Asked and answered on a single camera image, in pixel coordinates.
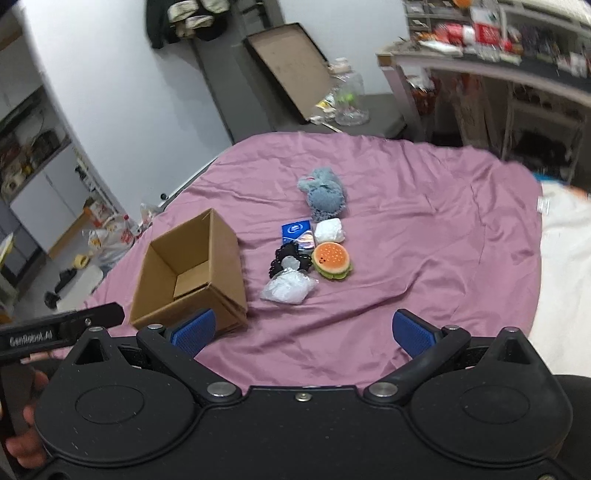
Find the person's left hand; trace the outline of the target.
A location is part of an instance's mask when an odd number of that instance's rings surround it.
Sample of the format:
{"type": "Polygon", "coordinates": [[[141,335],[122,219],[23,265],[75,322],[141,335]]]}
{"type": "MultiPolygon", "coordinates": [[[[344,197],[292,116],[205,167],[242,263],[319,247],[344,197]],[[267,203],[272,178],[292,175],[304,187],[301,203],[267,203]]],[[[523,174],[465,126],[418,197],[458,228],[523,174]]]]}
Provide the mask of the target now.
{"type": "Polygon", "coordinates": [[[9,427],[1,432],[4,447],[7,456],[27,470],[40,468],[47,460],[35,427],[35,409],[49,383],[44,367],[50,359],[48,353],[32,354],[1,370],[3,398],[8,401],[7,405],[1,403],[1,415],[9,415],[9,427]]]}

